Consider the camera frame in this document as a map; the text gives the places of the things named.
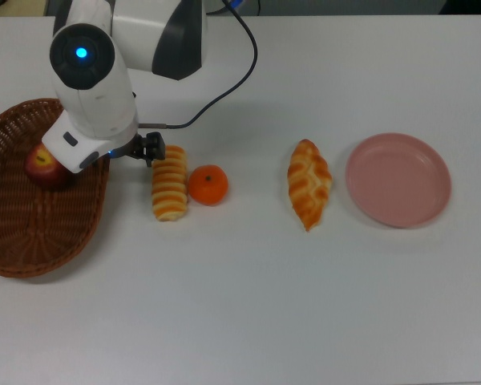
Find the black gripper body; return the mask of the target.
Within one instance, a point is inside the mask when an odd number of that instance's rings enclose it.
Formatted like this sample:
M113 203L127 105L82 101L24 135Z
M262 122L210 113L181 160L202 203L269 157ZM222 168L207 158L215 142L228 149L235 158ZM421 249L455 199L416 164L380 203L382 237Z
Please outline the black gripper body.
M144 159L143 137L140 134L136 134L127 144L110 150L110 158L112 159L124 156L137 160Z

